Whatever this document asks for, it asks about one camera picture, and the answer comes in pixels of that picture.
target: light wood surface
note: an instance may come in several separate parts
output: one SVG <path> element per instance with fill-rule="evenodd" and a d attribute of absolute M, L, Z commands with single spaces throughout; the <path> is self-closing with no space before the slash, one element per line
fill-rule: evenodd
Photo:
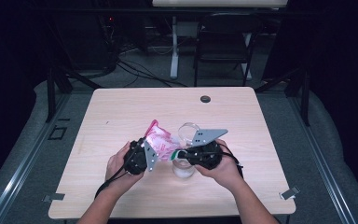
<path fill-rule="evenodd" d="M 210 103 L 200 97 L 208 95 Z M 245 180 L 272 214 L 292 214 L 292 199 L 279 193 L 289 189 L 253 89 L 145 88 L 100 89 L 93 93 L 53 201 L 52 218 L 79 218 L 103 183 L 105 167 L 127 141 L 145 134 L 153 119 L 174 136 L 186 122 L 202 129 L 228 129 L 225 140 L 244 166 Z M 235 216 L 232 195 L 196 171 L 188 179 L 172 172 L 170 161 L 159 161 L 153 172 L 131 188 L 111 217 Z"/>
<path fill-rule="evenodd" d="M 287 0 L 153 0 L 154 7 L 286 7 Z"/>

